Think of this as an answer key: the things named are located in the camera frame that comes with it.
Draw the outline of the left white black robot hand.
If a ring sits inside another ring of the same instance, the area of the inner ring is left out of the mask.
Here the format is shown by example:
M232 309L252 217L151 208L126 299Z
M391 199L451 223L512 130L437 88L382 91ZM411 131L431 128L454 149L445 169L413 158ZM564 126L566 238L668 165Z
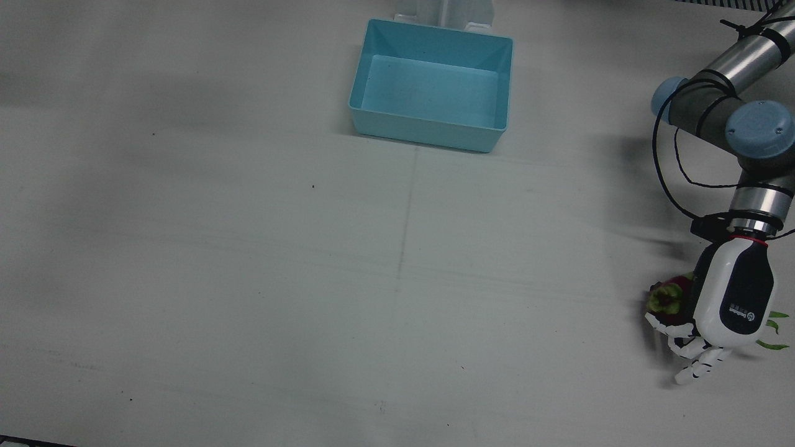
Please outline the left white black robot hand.
M736 348L757 343L776 291L768 244L750 235L709 245L692 272L651 286L645 320L687 360L674 382L704 378Z

